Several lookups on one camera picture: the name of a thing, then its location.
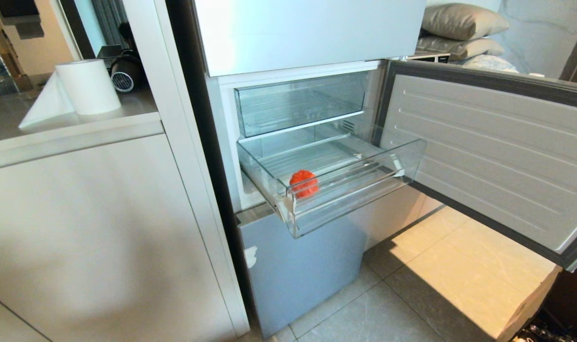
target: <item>refrigerator door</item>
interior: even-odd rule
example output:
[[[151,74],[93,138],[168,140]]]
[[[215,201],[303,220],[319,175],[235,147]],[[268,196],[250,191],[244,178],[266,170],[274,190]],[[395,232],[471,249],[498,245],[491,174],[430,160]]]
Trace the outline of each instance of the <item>refrigerator door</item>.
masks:
[[[577,267],[577,84],[408,61],[383,92],[373,141],[427,142],[414,188]]]
[[[351,283],[366,233],[347,217],[294,239],[269,204],[237,214],[264,339]]]
[[[195,0],[208,75],[408,56],[425,0]]]

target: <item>kitchen counter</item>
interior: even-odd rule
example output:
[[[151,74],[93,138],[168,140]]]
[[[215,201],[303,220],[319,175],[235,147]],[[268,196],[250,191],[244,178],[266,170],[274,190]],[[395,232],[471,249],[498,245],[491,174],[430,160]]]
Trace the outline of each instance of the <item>kitchen counter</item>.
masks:
[[[0,97],[0,167],[164,132],[149,89],[119,94],[121,108],[98,115],[67,113],[18,128],[37,91]]]

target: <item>marble wall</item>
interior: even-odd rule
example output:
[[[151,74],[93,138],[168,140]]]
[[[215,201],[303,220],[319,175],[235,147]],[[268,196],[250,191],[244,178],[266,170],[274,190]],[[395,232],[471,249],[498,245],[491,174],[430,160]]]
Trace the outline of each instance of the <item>marble wall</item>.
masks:
[[[510,29],[494,35],[520,72],[558,78],[577,41],[577,0],[501,0]]]

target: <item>orange object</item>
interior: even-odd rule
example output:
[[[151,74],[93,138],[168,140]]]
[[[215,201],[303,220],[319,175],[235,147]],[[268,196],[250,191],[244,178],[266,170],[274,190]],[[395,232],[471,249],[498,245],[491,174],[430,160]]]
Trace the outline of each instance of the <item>orange object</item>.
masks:
[[[290,184],[292,186],[293,191],[295,192],[295,196],[298,199],[302,199],[303,197],[312,196],[314,193],[318,191],[318,180],[316,179],[316,175],[311,173],[307,170],[299,170],[293,173],[293,176],[290,179]]]

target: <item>floor tile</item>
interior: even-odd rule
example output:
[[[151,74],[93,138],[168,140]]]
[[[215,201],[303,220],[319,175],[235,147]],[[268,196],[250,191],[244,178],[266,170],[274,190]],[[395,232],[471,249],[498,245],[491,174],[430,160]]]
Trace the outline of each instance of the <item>floor tile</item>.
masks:
[[[355,281],[291,323],[290,327],[293,333],[297,338],[303,336],[310,329],[332,316],[332,314],[348,305],[356,299],[356,297],[380,281],[381,278],[375,272],[365,264],[362,264],[362,266],[360,266],[360,273]]]
[[[294,342],[295,338],[293,331],[290,327],[286,326],[281,331],[275,333],[275,335],[264,340],[261,335],[261,329],[258,324],[251,324],[251,330],[245,335],[241,336],[237,342]]]
[[[555,266],[473,219],[445,237],[445,241],[525,295],[538,288]]]
[[[299,342],[442,342],[384,282],[299,338]]]
[[[423,201],[423,205],[421,206],[421,210],[419,211],[419,217],[429,214],[429,212],[436,210],[442,205],[442,202],[436,201],[432,197],[426,196],[426,199]]]
[[[383,240],[366,251],[362,261],[385,278],[440,239],[418,223],[399,236]]]
[[[424,219],[419,224],[430,234],[444,238],[469,220],[470,218],[461,212],[451,207],[446,207]]]
[[[525,299],[444,241],[386,282],[446,341],[492,341]]]

